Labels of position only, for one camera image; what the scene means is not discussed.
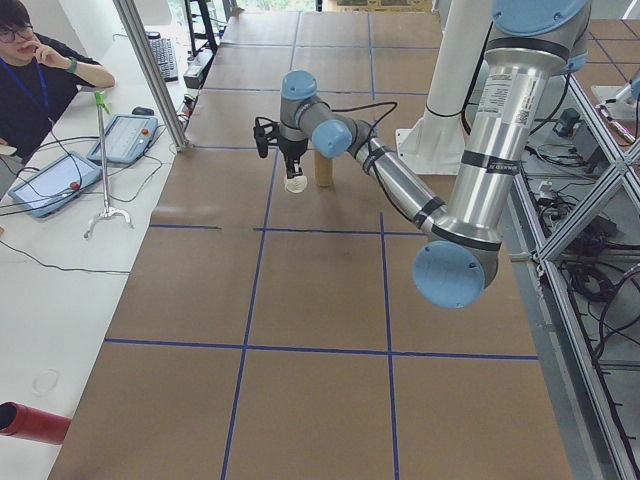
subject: black band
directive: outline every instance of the black band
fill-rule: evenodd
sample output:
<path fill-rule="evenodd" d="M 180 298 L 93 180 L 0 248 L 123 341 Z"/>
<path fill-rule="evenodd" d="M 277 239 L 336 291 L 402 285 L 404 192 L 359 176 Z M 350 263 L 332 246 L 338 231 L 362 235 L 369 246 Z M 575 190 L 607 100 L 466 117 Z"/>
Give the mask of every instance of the black band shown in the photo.
<path fill-rule="evenodd" d="M 442 205 L 444 205 L 444 201 L 440 197 L 433 197 L 424 204 L 424 207 L 422 207 L 418 213 L 414 215 L 411 219 L 411 223 L 420 228 L 429 215 L 435 212 Z"/>
<path fill-rule="evenodd" d="M 364 170 L 364 173 L 369 175 L 369 169 L 371 169 L 371 165 L 373 164 L 373 162 L 375 162 L 377 159 L 385 155 L 387 152 L 393 152 L 393 151 L 394 150 L 390 149 L 386 145 L 383 145 L 381 147 L 376 148 L 372 152 L 369 152 L 369 156 L 362 163 L 362 170 Z"/>
<path fill-rule="evenodd" d="M 457 235 L 455 233 L 444 230 L 437 225 L 434 225 L 431 228 L 431 232 L 438 235 L 440 238 L 444 238 L 445 240 L 449 240 L 450 242 L 457 243 L 458 245 L 475 248 L 476 250 L 497 252 L 498 250 L 500 250 L 500 245 L 502 245 L 501 243 L 482 242 L 480 240 L 474 240 L 473 238 L 463 237 L 462 235 Z"/>
<path fill-rule="evenodd" d="M 487 51 L 494 50 L 496 48 L 524 48 L 526 50 L 539 50 L 542 52 L 551 53 L 563 60 L 569 60 L 571 52 L 564 45 L 559 43 L 549 42 L 547 40 L 540 40 L 538 38 L 520 38 L 520 37 L 505 37 L 496 38 L 487 43 Z"/>
<path fill-rule="evenodd" d="M 515 176 L 520 172 L 520 164 L 513 160 L 484 155 L 482 153 L 465 150 L 460 163 L 480 167 L 487 170 L 487 173 L 498 173 L 502 175 Z"/>
<path fill-rule="evenodd" d="M 434 112 L 433 110 L 431 110 L 431 108 L 429 108 L 429 103 L 428 102 L 427 102 L 427 110 L 432 115 L 435 115 L 436 117 L 442 117 L 442 118 L 457 117 L 458 115 L 460 115 L 464 111 L 464 109 L 462 109 L 458 113 L 449 113 L 449 114 L 438 113 L 438 112 Z"/>

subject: lanyard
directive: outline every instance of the lanyard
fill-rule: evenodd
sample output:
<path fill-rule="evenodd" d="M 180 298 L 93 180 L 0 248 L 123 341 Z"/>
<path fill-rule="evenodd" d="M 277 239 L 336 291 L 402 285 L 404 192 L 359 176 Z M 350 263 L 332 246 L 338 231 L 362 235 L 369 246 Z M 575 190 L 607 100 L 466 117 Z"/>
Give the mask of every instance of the lanyard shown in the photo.
<path fill-rule="evenodd" d="M 13 71 L 6 62 L 0 58 L 0 63 L 7 71 L 13 82 L 24 92 L 24 94 L 31 99 L 33 103 L 35 103 L 38 107 L 44 110 L 47 114 L 47 118 L 51 118 L 51 107 L 49 106 L 49 90 L 47 89 L 47 82 L 44 79 L 44 72 L 42 71 L 42 66 L 36 61 L 36 71 L 38 72 L 38 77 L 40 79 L 40 89 L 42 91 L 42 102 L 43 105 L 38 102 L 33 93 L 27 88 L 22 80 L 16 75 L 16 72 Z"/>

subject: white desk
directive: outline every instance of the white desk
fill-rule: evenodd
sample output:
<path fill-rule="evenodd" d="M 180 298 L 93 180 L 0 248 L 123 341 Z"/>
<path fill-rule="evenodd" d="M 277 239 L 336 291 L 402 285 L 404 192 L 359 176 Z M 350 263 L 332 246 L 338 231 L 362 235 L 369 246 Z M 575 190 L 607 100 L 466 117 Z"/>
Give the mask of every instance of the white desk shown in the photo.
<path fill-rule="evenodd" d="M 158 112 L 126 38 L 116 37 L 101 61 L 117 78 L 116 87 L 106 97 L 113 114 L 129 113 L 139 105 Z M 184 71 L 186 55 L 180 64 Z M 178 107 L 187 93 L 182 80 L 167 86 Z M 79 93 L 53 131 L 60 139 L 97 135 L 93 94 Z M 84 155 L 91 145 L 88 141 L 66 148 Z M 43 167 L 62 154 L 60 147 L 45 149 L 29 165 Z M 48 264 L 130 270 L 173 162 L 175 149 L 169 135 L 160 136 L 148 154 L 161 161 L 162 167 L 134 201 L 113 202 L 129 212 L 133 229 L 117 216 L 98 222 L 91 239 L 84 239 L 87 222 L 104 208 L 98 183 L 90 190 L 93 194 L 82 195 L 48 218 L 26 213 L 0 217 L 5 229 L 2 240 Z M 131 198 L 158 164 L 142 158 L 111 176 L 111 194 Z M 10 203 L 6 196 L 0 205 Z M 0 245 L 0 270 L 0 402 L 14 401 L 72 417 L 127 276 L 45 268 L 4 245 Z M 45 479 L 59 451 L 59 446 L 0 437 L 0 478 Z"/>

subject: hand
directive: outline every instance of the hand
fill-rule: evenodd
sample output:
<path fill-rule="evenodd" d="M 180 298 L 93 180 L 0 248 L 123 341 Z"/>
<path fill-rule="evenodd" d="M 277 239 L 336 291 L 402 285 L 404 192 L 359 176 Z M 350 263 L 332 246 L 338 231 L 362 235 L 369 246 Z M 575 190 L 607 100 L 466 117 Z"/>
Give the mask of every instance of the hand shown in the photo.
<path fill-rule="evenodd" d="M 38 63 L 46 67 L 61 68 L 66 70 L 71 66 L 71 60 L 63 57 L 49 45 L 43 45 L 40 40 L 29 40 L 24 43 L 25 47 L 34 47 L 33 56 Z"/>

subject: red cylinder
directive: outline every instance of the red cylinder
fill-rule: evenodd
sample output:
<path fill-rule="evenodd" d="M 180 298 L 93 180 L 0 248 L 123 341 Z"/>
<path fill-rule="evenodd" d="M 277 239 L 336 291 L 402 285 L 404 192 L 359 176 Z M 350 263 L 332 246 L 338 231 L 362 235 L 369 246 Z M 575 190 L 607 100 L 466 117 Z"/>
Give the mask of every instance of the red cylinder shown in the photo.
<path fill-rule="evenodd" d="M 14 402 L 0 405 L 0 435 L 60 445 L 71 419 Z"/>

